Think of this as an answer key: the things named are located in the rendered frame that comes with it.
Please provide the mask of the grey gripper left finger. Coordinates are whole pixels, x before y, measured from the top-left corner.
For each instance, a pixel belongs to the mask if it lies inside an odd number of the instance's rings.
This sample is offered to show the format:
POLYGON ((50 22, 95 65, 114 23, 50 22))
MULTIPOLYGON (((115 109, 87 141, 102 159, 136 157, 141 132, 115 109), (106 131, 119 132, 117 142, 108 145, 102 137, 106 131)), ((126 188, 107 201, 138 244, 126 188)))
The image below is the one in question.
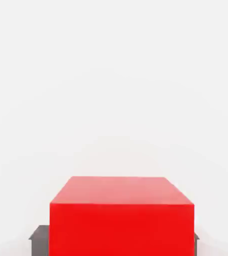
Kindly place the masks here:
POLYGON ((31 256, 49 256, 49 225, 39 225, 29 240, 31 256))

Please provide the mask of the small red cube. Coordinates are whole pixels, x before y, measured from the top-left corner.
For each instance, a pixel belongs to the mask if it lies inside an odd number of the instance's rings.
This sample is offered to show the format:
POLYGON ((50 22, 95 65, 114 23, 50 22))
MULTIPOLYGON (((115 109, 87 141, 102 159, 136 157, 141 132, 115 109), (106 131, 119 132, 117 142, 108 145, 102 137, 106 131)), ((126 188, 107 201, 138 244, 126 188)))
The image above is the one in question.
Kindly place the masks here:
POLYGON ((164 177, 71 177, 50 202, 49 256, 194 256, 194 204, 164 177))

